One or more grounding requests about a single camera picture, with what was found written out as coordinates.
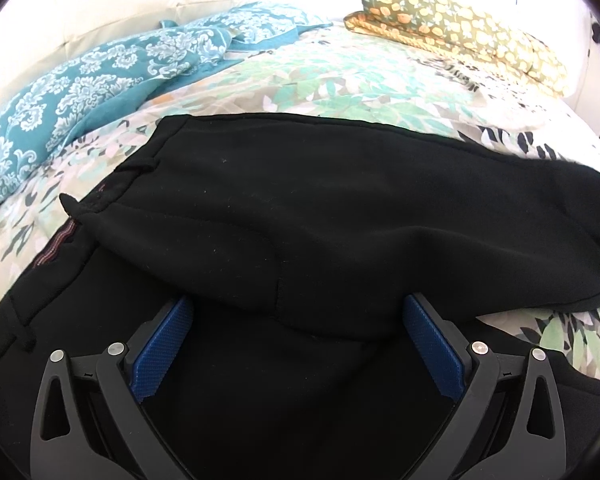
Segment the black pants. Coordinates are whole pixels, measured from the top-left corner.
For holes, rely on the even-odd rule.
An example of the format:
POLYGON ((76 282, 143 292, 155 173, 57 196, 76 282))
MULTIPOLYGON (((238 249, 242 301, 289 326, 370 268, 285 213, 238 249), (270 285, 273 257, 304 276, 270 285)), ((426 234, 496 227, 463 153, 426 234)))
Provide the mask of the black pants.
POLYGON ((402 128, 160 120, 0 302, 0 479, 30 475, 50 354, 103 352, 171 302, 190 329, 142 408, 187 479, 408 479, 452 410, 405 328, 421 294, 468 341, 546 353, 559 479, 600 479, 600 380, 487 315, 600 306, 600 173, 402 128))

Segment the teal patterned pillow far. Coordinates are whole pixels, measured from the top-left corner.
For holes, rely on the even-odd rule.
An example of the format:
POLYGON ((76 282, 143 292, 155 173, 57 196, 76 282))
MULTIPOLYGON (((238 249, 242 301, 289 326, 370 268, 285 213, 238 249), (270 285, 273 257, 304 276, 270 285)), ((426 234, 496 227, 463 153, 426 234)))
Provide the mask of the teal patterned pillow far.
POLYGON ((305 32, 332 23, 289 4, 254 2, 189 22, 194 27, 226 29, 232 51, 270 50, 294 44, 305 32))

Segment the floral bed sheet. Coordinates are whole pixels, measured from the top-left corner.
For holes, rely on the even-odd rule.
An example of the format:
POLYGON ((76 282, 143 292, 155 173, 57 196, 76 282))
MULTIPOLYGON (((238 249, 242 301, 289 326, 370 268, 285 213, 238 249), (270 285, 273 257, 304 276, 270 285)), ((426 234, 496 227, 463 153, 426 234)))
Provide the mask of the floral bed sheet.
POLYGON ((539 87, 341 26, 319 28, 288 46, 244 52, 227 70, 116 116, 38 166, 0 205, 0 300, 67 231, 61 194, 84 197, 148 140, 161 118, 261 112, 381 122, 600 172, 600 139, 539 87))

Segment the teal patterned pillow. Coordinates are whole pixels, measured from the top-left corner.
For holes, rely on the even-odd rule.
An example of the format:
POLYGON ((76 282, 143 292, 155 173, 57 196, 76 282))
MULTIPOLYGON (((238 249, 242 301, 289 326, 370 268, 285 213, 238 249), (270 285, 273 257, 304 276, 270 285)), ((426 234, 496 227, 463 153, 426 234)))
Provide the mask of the teal patterned pillow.
POLYGON ((232 51, 270 50, 294 44, 305 32, 332 23, 289 4, 254 2, 189 22, 194 27, 226 29, 232 51))
POLYGON ((0 205, 66 145, 228 66, 232 34, 175 26, 114 40, 39 76, 0 107, 0 205))

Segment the teal patterned pillow near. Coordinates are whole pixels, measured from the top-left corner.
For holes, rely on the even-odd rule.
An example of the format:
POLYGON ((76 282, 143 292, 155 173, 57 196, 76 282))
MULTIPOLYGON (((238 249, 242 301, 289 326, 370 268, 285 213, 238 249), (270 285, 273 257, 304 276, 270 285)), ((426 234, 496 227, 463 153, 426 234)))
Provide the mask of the teal patterned pillow near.
POLYGON ((232 34, 175 26, 114 40, 39 76, 0 107, 0 205, 66 145, 228 66, 232 34))

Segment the orange floral pillow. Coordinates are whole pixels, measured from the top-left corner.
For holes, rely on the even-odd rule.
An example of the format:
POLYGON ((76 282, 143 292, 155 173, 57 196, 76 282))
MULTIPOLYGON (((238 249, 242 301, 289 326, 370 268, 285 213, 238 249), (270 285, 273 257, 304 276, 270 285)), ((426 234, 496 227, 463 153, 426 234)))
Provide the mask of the orange floral pillow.
POLYGON ((361 0, 363 9, 347 15, 350 32, 389 39, 464 64, 478 63, 493 73, 562 96, 564 64, 543 41, 498 22, 491 14, 453 0, 361 0))

